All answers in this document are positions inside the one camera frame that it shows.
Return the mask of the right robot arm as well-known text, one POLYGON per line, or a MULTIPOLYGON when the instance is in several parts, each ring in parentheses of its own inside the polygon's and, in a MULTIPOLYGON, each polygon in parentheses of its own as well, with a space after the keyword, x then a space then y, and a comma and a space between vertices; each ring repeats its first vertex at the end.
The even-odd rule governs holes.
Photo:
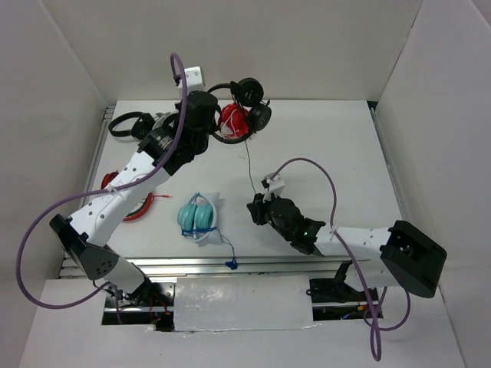
POLYGON ((423 298, 436 293, 447 252, 407 221, 388 228, 335 228, 303 216, 292 200, 275 195, 257 194, 246 207, 256 225, 270 225, 304 255, 348 257, 334 281, 342 300, 365 288, 400 286, 423 298))

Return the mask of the black wired headphones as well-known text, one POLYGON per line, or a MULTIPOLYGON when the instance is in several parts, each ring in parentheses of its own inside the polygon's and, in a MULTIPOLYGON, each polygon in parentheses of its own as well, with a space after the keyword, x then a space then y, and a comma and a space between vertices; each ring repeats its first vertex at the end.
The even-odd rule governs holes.
POLYGON ((247 110, 249 115, 246 117, 249 126, 249 133, 239 140, 225 140, 219 137, 219 118, 221 110, 219 108, 219 118, 216 122, 216 130, 212 133, 213 137, 221 143, 235 145, 245 142, 253 134, 265 129, 272 117, 272 109, 269 106, 270 101, 265 102, 264 89, 258 80, 252 77, 243 78, 238 82, 216 84, 210 87, 207 92, 213 93, 218 90, 227 90, 232 98, 231 104, 237 104, 242 111, 247 110))

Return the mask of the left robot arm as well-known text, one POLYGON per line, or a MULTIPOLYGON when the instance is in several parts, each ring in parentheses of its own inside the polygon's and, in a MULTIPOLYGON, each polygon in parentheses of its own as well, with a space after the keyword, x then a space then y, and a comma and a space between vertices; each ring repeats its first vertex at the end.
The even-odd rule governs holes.
POLYGON ((88 279, 109 281, 136 306, 150 299, 153 285, 135 264, 113 251, 108 241, 142 199, 206 151, 219 112, 217 98, 205 91, 193 91, 176 106, 179 117, 151 130, 140 141, 106 193, 70 216, 56 215, 50 221, 65 251, 88 279))

